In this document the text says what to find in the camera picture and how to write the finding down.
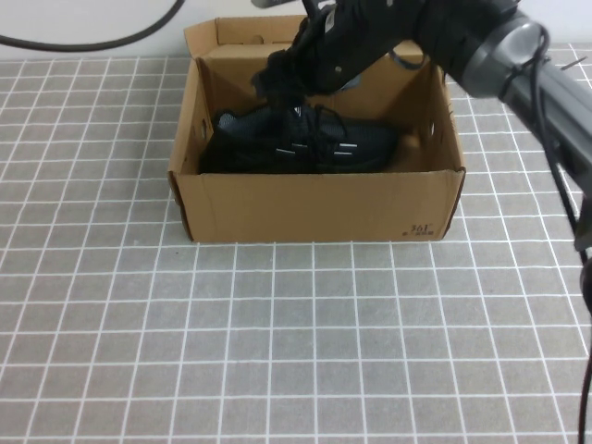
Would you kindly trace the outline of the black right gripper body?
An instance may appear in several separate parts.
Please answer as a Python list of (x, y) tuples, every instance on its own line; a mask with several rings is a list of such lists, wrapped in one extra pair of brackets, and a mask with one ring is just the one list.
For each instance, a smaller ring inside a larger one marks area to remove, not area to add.
[(338, 1), (310, 19), (302, 43), (302, 83), (334, 93), (399, 43), (413, 38), (423, 1)]

